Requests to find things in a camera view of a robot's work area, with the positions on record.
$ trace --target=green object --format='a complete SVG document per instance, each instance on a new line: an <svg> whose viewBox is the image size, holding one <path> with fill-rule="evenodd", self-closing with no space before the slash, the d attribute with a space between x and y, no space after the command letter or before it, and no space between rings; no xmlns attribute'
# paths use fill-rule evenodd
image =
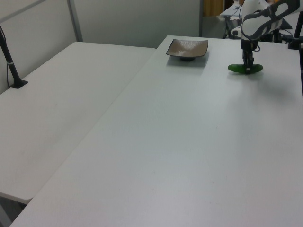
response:
<svg viewBox="0 0 303 227"><path fill-rule="evenodd" d="M239 65L239 64L233 64L229 65L228 69L233 72L238 72L242 74L246 74L245 66L244 65ZM250 69L250 73L256 73L260 72L263 69L262 65L253 65L252 68Z"/></svg>

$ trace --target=table top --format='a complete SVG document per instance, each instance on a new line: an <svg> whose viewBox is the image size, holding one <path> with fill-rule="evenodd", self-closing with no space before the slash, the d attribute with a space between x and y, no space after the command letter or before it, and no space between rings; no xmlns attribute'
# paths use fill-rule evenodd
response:
<svg viewBox="0 0 303 227"><path fill-rule="evenodd" d="M238 75L240 41L205 57L168 36L12 227L285 227L303 223L298 51L259 43L264 70Z"/></svg>
<svg viewBox="0 0 303 227"><path fill-rule="evenodd" d="M1 94L0 196L28 203L154 51L73 43Z"/></svg>

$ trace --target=brown square plate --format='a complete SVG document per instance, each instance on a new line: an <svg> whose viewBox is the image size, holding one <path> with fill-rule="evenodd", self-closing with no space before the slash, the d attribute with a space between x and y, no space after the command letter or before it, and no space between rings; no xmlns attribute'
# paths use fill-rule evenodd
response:
<svg viewBox="0 0 303 227"><path fill-rule="evenodd" d="M192 61L196 57L202 57L206 54L208 40L190 41L174 39L169 46L166 54L180 57L183 61Z"/></svg>

